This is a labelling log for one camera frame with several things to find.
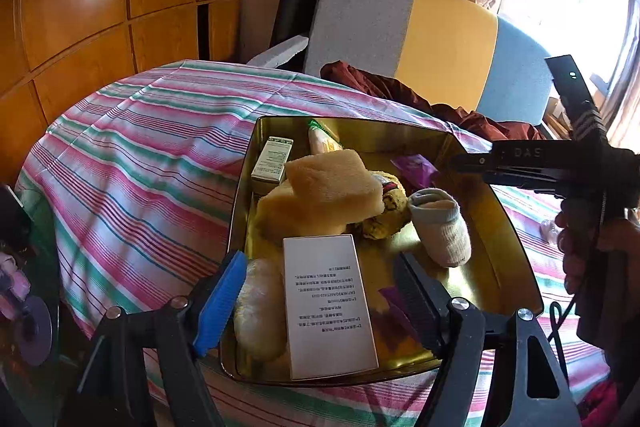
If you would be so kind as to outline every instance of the finger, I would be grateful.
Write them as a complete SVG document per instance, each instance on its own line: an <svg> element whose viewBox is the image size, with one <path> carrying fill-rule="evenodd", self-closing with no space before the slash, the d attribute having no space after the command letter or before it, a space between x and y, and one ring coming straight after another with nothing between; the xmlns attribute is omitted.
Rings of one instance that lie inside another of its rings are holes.
<svg viewBox="0 0 640 427"><path fill-rule="evenodd" d="M562 270L571 277L581 279L584 276L587 263L577 255L565 255L562 258Z"/></svg>
<svg viewBox="0 0 640 427"><path fill-rule="evenodd" d="M562 232L558 234L558 250L564 254L572 253L573 239L570 230L562 230Z"/></svg>
<svg viewBox="0 0 640 427"><path fill-rule="evenodd" d="M559 229L565 229L567 227L566 216L564 212L560 212L555 219L556 227Z"/></svg>
<svg viewBox="0 0 640 427"><path fill-rule="evenodd" d="M586 232L596 225L599 212L591 201L586 200L562 200L560 204L565 228Z"/></svg>
<svg viewBox="0 0 640 427"><path fill-rule="evenodd" d="M579 277L568 275L566 279L564 279L564 289L569 295L573 295L580 288L581 281L582 279L580 279Z"/></svg>

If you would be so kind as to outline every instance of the metal screw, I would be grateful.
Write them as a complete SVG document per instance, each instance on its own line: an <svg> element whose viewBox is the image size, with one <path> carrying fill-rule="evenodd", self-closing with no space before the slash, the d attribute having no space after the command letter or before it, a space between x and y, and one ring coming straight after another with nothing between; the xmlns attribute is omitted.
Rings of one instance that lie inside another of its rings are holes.
<svg viewBox="0 0 640 427"><path fill-rule="evenodd" d="M171 308L173 308L174 310L181 310L183 308L186 308L187 304L189 304L189 299L182 295L178 295L177 297L171 299Z"/></svg>
<svg viewBox="0 0 640 427"><path fill-rule="evenodd" d="M466 310L469 308L469 301L464 297L453 297L451 305L457 310Z"/></svg>
<svg viewBox="0 0 640 427"><path fill-rule="evenodd" d="M107 318L108 319L117 319L122 315L122 309L119 306L112 306L107 310Z"/></svg>
<svg viewBox="0 0 640 427"><path fill-rule="evenodd" d="M526 308L520 308L518 310L518 317L520 317L523 321L532 321L533 313L531 310L527 310Z"/></svg>

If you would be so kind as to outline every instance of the wooden wardrobe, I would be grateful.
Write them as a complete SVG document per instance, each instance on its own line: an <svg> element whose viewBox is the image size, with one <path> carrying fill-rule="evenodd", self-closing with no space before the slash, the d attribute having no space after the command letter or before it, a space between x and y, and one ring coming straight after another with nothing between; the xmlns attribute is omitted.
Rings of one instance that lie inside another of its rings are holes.
<svg viewBox="0 0 640 427"><path fill-rule="evenodd" d="M233 60L240 0L0 0L0 182L95 90L183 58Z"/></svg>

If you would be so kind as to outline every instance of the gray and yellow chair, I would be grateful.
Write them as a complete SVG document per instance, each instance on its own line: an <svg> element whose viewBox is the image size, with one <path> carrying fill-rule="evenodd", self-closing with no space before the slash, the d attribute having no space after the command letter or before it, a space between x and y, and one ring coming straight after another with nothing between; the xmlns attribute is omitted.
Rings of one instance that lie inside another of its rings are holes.
<svg viewBox="0 0 640 427"><path fill-rule="evenodd" d="M540 124L552 83L540 44L467 0L318 0L308 38L249 64L274 68L305 48L306 74L344 60L496 121Z"/></svg>

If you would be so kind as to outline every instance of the chair armrest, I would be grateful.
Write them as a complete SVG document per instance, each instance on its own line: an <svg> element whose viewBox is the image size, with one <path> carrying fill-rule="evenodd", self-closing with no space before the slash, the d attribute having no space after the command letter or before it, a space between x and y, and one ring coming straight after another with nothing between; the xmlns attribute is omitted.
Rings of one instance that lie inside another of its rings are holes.
<svg viewBox="0 0 640 427"><path fill-rule="evenodd" d="M257 66L258 68L277 68L281 64L288 62L294 55L300 53L309 43L309 37L296 35L280 44L269 48L247 62L247 66Z"/></svg>

